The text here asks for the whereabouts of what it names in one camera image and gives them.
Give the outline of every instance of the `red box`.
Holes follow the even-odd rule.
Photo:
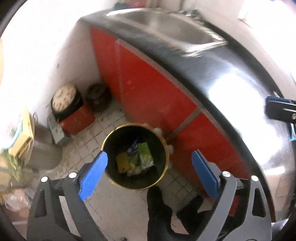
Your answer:
[[[126,0],[130,8],[146,7],[146,0]]]
[[[93,112],[88,108],[86,103],[65,120],[59,122],[64,131],[72,135],[90,126],[95,120]]]

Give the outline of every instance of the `black mount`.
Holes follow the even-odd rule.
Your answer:
[[[265,103],[268,118],[296,124],[296,100],[268,96]]]
[[[107,241],[78,195],[80,182],[93,163],[94,161],[85,164],[75,178],[69,176],[58,180],[48,178],[47,181],[39,183],[28,220],[27,239],[29,241]],[[216,173],[218,167],[215,164],[210,163],[208,166]],[[270,241],[271,217],[258,178],[252,176],[249,180],[238,179],[229,172],[220,172],[216,178],[219,179],[220,196],[211,210],[211,215],[203,221],[194,235],[188,235],[185,240]],[[222,233],[221,230],[235,194],[241,196],[239,208],[235,214],[236,222],[231,230]],[[81,238],[70,233],[59,196],[65,196]]]

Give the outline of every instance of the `gold rim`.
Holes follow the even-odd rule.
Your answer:
[[[116,131],[116,130],[118,130],[118,129],[120,129],[120,128],[126,127],[126,126],[140,126],[140,127],[146,128],[147,130],[152,131],[152,132],[153,132],[153,133],[159,138],[159,140],[161,141],[161,143],[162,143],[162,145],[163,145],[163,148],[164,148],[164,150],[165,150],[165,168],[163,169],[163,172],[162,172],[161,176],[159,177],[159,179],[158,179],[154,184],[152,184],[152,185],[150,185],[150,186],[148,186],[148,187],[146,187],[146,188],[141,188],[141,189],[131,189],[131,188],[126,188],[126,187],[124,187],[124,186],[122,186],[122,185],[120,185],[120,184],[114,182],[114,181],[112,180],[112,178],[109,176],[108,172],[106,172],[106,173],[107,173],[107,175],[108,175],[109,181],[110,181],[112,184],[114,184],[115,186],[122,187],[122,188],[124,188],[124,189],[128,189],[128,190],[137,190],[137,191],[145,190],[145,189],[148,189],[148,188],[154,186],[154,185],[155,185],[156,183],[158,183],[158,182],[163,178],[163,176],[165,175],[165,173],[166,173],[166,171],[167,171],[167,169],[168,169],[168,164],[169,164],[169,160],[170,160],[170,154],[169,154],[169,151],[168,151],[168,146],[167,146],[167,144],[166,144],[166,141],[165,141],[164,137],[163,137],[162,135],[160,135],[158,132],[154,131],[154,129],[153,129],[152,127],[149,127],[149,126],[146,126],[146,125],[143,125],[143,124],[139,124],[139,123],[128,123],[128,124],[124,124],[124,125],[122,125],[122,126],[119,126],[119,127],[117,127],[115,130],[111,131],[111,132],[109,133],[109,135],[107,135],[107,137],[106,137],[105,140],[103,141],[103,144],[102,144],[102,146],[101,146],[101,150],[104,149],[104,145],[105,145],[105,143],[106,143],[108,137],[109,137],[114,131]]]

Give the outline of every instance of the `countertop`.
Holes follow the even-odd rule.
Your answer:
[[[295,158],[288,125],[264,114],[265,98],[279,90],[262,79],[228,44],[185,58],[162,40],[105,17],[104,10],[82,17],[147,55],[188,89],[225,131],[251,174],[272,196],[276,220],[287,217],[295,188]]]

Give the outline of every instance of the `red cabinet door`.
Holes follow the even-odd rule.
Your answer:
[[[229,171],[238,178],[250,176],[232,145],[204,114],[198,115],[169,144],[174,146],[170,157],[173,166],[199,187],[202,185],[191,163],[191,154],[197,149],[221,171]]]
[[[126,112],[135,122],[161,128],[167,137],[196,109],[196,104],[145,62],[137,50],[131,52],[121,44],[119,48],[122,102]]]
[[[91,37],[101,78],[109,86],[115,98],[121,102],[116,38],[97,28],[91,28]]]

